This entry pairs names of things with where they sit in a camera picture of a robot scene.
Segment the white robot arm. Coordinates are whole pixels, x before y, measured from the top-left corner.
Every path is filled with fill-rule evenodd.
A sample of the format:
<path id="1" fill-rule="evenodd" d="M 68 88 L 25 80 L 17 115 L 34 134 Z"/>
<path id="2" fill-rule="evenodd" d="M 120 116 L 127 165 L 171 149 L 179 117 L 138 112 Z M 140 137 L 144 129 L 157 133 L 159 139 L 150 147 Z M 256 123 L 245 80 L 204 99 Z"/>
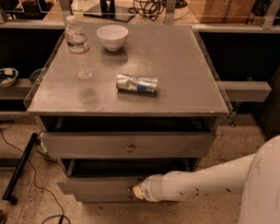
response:
<path id="1" fill-rule="evenodd" d="M 186 201 L 205 194 L 241 195 L 239 224 L 280 224 L 280 136 L 247 157 L 201 171 L 148 176 L 133 191 L 148 202 Z"/>

